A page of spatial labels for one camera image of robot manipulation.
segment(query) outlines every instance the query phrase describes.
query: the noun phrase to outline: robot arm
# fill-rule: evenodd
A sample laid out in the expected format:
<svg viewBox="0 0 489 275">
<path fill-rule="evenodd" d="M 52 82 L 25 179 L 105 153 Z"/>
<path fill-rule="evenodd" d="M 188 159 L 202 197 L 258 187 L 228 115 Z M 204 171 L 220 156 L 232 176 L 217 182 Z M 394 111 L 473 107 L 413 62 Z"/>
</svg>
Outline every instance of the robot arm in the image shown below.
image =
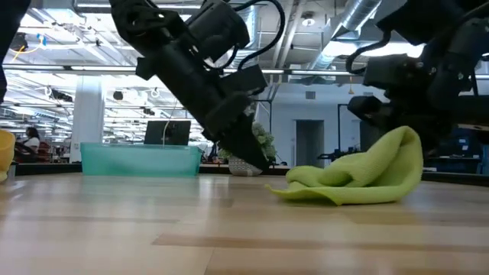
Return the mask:
<svg viewBox="0 0 489 275">
<path fill-rule="evenodd" d="M 390 102 L 359 96 L 348 109 L 385 131 L 410 126 L 421 137 L 425 152 L 435 148 L 455 124 L 482 129 L 489 115 L 489 97 L 478 96 L 474 68 L 489 50 L 488 18 L 485 1 L 408 0 L 377 24 L 384 39 L 359 49 L 347 61 L 351 73 L 363 75 L 366 86 L 384 89 Z M 391 31 L 411 44 L 426 44 L 421 56 L 372 57 L 365 68 L 351 68 L 359 54 L 387 44 Z M 460 96 L 471 84 L 475 95 Z"/>
<path fill-rule="evenodd" d="M 284 19 L 280 4 L 271 2 Z M 263 91 L 267 82 L 258 65 L 242 69 L 253 54 L 242 60 L 236 73 L 225 77 L 221 77 L 223 67 L 212 68 L 204 61 L 216 61 L 234 47 L 229 65 L 237 50 L 249 43 L 247 26 L 236 11 L 253 2 L 233 9 L 221 0 L 208 0 L 187 22 L 149 0 L 110 0 L 110 4 L 119 34 L 144 56 L 138 59 L 136 74 L 143 79 L 160 78 L 204 127 L 207 139 L 267 169 L 269 163 L 251 131 L 249 110 L 250 94 Z"/>
</svg>

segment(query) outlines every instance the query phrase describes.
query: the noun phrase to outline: door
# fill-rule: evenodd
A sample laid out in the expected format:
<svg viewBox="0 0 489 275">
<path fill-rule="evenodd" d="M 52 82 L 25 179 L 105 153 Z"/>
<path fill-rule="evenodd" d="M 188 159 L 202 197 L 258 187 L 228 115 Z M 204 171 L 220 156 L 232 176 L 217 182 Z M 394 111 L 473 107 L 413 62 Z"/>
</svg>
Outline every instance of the door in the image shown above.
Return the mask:
<svg viewBox="0 0 489 275">
<path fill-rule="evenodd" d="M 324 153 L 324 121 L 296 121 L 296 166 L 324 167 L 317 157 Z"/>
</svg>

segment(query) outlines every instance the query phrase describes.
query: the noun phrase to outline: teal plastic bin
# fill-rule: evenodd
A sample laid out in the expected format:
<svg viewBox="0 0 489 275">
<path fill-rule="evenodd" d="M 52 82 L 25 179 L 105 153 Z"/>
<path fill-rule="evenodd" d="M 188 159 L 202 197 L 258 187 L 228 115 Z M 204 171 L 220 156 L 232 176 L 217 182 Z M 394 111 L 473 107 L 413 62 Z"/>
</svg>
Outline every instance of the teal plastic bin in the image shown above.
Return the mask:
<svg viewBox="0 0 489 275">
<path fill-rule="evenodd" d="M 192 146 L 82 143 L 87 176 L 195 176 L 202 151 Z"/>
</svg>

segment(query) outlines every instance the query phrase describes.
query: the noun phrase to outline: wooden table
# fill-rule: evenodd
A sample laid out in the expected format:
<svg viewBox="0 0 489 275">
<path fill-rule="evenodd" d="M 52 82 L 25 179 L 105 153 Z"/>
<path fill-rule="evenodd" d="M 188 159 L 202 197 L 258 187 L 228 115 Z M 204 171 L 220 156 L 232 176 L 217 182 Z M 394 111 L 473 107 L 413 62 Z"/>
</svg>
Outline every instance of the wooden table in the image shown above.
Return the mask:
<svg viewBox="0 0 489 275">
<path fill-rule="evenodd" d="M 488 274 L 489 189 L 422 183 L 383 205 L 285 203 L 282 176 L 20 176 L 0 270 L 52 274 Z"/>
</svg>

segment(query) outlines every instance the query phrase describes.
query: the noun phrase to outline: white pot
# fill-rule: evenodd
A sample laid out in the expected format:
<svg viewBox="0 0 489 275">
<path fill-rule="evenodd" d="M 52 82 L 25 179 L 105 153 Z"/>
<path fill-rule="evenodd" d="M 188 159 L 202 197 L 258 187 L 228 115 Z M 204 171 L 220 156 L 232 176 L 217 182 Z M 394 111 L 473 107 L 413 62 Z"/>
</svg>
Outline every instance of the white pot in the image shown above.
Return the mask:
<svg viewBox="0 0 489 275">
<path fill-rule="evenodd" d="M 261 170 L 237 157 L 229 158 L 229 171 L 235 176 L 259 176 Z"/>
</svg>

